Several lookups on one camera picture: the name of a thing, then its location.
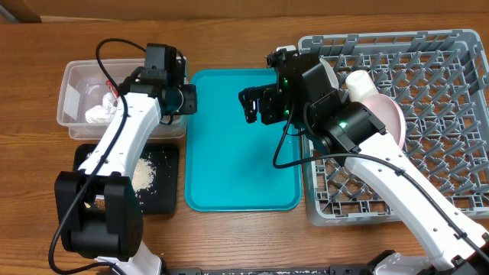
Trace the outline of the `grey bowl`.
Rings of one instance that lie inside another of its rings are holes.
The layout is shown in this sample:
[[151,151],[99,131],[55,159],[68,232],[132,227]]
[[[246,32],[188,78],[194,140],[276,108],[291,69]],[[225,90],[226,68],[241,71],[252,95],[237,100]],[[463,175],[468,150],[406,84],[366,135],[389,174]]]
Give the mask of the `grey bowl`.
[[323,88],[327,92],[338,90],[339,89],[338,78],[333,68],[329,64],[329,62],[323,59],[322,57],[319,58],[319,62],[322,65],[322,72],[320,73],[320,76],[322,79],[321,84]]

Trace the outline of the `red snack wrapper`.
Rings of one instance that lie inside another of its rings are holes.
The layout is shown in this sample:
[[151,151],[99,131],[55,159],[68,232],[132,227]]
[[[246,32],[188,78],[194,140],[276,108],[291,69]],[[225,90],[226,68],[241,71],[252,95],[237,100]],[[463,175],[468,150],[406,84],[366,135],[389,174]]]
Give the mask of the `red snack wrapper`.
[[118,91],[117,91],[117,89],[116,89],[116,88],[115,88],[115,87],[112,85],[112,83],[111,83],[109,80],[107,80],[107,81],[105,82],[105,84],[107,85],[107,87],[109,87],[109,88],[110,88],[110,90],[111,90],[112,94],[114,95],[114,97],[115,97],[115,98],[118,98],[118,97],[119,97],[119,95],[118,95]]

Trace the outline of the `white napkin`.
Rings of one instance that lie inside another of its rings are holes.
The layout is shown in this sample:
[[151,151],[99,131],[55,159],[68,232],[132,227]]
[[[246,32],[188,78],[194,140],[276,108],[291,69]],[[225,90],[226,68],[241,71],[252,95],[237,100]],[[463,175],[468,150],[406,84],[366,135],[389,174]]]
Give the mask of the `white napkin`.
[[88,123],[109,123],[116,111],[118,100],[112,92],[107,92],[102,97],[102,104],[96,105],[85,112]]

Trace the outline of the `white pink plate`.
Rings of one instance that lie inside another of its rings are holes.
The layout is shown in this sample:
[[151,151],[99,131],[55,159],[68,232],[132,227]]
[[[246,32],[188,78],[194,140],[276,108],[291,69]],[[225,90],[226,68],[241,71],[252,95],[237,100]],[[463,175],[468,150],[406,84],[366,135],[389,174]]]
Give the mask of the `white pink plate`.
[[400,106],[384,94],[371,95],[361,101],[384,124],[400,149],[406,139],[406,120]]

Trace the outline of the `brown food scrap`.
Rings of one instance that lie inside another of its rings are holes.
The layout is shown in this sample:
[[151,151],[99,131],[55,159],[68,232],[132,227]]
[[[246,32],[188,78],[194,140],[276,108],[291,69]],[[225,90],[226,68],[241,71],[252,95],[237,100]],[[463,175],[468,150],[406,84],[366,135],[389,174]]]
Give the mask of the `brown food scrap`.
[[103,197],[96,197],[94,201],[94,206],[97,209],[104,210],[105,209],[105,199]]

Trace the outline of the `white cup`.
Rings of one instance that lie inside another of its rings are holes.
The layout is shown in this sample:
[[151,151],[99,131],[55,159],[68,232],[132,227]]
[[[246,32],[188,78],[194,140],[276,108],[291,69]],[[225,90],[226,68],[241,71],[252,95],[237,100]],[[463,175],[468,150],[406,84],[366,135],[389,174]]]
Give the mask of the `white cup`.
[[373,79],[366,70],[356,70],[349,73],[345,79],[352,102],[362,102],[366,98],[379,93]]

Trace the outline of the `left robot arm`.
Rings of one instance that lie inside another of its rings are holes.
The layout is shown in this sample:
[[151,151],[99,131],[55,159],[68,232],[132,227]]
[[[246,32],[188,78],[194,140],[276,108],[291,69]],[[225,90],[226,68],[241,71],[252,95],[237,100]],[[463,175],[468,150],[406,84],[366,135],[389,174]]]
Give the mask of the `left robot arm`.
[[186,60],[175,47],[148,44],[144,65],[120,84],[116,111],[94,151],[76,171],[54,183],[59,225],[48,251],[50,269],[58,243],[92,260],[70,274],[108,267],[116,274],[166,274],[164,260],[142,241],[143,213],[131,184],[138,159],[163,117],[197,111],[196,86],[186,81]]

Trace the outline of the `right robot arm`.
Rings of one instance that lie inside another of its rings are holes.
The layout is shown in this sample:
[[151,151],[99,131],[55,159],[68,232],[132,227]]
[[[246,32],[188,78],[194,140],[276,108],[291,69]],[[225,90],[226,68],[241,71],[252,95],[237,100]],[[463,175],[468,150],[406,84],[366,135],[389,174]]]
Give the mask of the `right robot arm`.
[[422,257],[385,251],[363,274],[486,274],[488,232],[458,210],[400,149],[406,125],[398,104],[369,73],[355,70],[339,95],[338,78],[317,53],[287,48],[267,57],[277,75],[238,95],[248,123],[283,122],[307,137],[322,159],[333,159],[368,184],[422,245]]

